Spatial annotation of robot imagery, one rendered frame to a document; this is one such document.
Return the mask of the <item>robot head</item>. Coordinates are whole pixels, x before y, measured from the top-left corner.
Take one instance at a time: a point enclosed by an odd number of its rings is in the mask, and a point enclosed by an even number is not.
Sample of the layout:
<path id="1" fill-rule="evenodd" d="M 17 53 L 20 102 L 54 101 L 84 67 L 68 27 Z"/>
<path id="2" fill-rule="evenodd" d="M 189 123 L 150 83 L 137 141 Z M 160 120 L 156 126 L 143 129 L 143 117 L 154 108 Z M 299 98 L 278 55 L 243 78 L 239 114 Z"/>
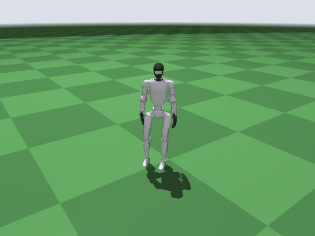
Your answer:
<path id="1" fill-rule="evenodd" d="M 162 78 L 163 70 L 164 70 L 164 67 L 163 67 L 162 63 L 156 63 L 154 65 L 154 75 L 157 78 L 157 79 L 155 79 L 156 81 L 162 81 L 163 80 L 163 79 L 160 79 L 160 78 Z M 155 71 L 162 71 L 162 74 L 155 74 Z"/>

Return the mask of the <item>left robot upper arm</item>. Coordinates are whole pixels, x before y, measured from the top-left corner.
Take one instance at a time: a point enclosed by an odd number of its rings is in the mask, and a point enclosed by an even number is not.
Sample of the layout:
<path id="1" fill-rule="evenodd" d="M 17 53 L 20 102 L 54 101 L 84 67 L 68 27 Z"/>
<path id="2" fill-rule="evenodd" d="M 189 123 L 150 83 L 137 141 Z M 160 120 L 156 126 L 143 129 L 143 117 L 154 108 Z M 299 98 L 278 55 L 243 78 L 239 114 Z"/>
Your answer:
<path id="1" fill-rule="evenodd" d="M 168 84 L 169 93 L 170 93 L 169 101 L 170 101 L 170 103 L 176 102 L 176 100 L 175 100 L 175 84 L 171 80 L 167 80 L 167 84 Z"/>

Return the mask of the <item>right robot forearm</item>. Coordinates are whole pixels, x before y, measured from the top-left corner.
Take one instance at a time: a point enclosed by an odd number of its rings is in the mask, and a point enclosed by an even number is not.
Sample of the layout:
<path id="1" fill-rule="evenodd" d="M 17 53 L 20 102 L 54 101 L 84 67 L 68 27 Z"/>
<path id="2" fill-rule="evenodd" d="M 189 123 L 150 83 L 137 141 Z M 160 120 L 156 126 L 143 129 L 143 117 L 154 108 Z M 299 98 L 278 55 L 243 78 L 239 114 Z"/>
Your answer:
<path id="1" fill-rule="evenodd" d="M 146 102 L 140 101 L 140 112 L 139 112 L 139 114 L 140 114 L 141 112 L 144 114 L 145 105 L 146 105 Z"/>

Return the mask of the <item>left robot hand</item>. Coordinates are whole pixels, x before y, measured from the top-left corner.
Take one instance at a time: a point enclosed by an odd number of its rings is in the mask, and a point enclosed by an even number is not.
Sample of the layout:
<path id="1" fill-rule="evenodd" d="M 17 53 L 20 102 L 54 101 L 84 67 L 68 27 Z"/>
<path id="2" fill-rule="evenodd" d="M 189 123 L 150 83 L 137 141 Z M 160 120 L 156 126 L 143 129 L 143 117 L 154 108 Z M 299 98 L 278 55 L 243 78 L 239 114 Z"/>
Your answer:
<path id="1" fill-rule="evenodd" d="M 176 126 L 177 116 L 175 114 L 172 114 L 172 117 L 173 117 L 173 124 L 171 128 L 174 128 Z"/>

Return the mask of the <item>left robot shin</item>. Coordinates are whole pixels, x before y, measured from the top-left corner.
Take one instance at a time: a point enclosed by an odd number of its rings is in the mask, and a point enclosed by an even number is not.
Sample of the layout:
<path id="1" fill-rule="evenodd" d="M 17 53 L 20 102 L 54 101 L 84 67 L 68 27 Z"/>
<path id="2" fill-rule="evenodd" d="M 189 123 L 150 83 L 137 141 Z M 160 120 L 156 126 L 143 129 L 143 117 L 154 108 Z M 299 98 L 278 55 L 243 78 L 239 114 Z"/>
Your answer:
<path id="1" fill-rule="evenodd" d="M 164 160 L 164 162 L 165 162 L 165 157 L 166 157 L 166 153 L 168 150 L 168 141 L 169 141 L 169 138 L 168 138 L 166 143 L 162 142 L 162 144 L 161 144 L 162 161 Z"/>

